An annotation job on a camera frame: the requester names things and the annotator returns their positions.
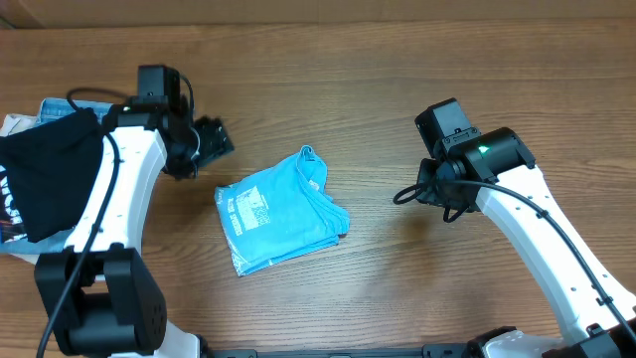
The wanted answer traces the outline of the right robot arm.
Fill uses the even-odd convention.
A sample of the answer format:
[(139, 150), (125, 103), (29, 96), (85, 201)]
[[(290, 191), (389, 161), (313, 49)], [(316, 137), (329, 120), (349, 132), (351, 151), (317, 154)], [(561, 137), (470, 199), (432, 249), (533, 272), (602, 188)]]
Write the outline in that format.
[(635, 295), (603, 266), (567, 219), (528, 147), (509, 128), (418, 131), (419, 200), (447, 222), (479, 211), (506, 236), (541, 287), (559, 338), (502, 327), (467, 344), (471, 357), (632, 357)]

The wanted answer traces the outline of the light blue printed t-shirt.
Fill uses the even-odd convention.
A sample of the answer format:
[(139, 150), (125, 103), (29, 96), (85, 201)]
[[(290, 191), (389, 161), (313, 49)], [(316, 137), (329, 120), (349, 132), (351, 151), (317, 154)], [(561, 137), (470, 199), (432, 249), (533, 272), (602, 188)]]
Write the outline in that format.
[(327, 164), (304, 145), (272, 167), (216, 188), (239, 276), (335, 246), (349, 232), (350, 214), (326, 193), (327, 177)]

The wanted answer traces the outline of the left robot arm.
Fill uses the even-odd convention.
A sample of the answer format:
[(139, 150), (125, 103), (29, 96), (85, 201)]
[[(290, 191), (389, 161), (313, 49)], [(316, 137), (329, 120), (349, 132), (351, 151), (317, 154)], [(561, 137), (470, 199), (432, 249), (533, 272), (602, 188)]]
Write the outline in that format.
[(223, 123), (133, 104), (112, 106), (100, 125), (101, 163), (79, 222), (64, 249), (35, 266), (49, 317), (43, 337), (67, 356), (208, 357), (202, 336), (169, 320), (141, 247), (159, 174), (191, 178), (231, 152)]

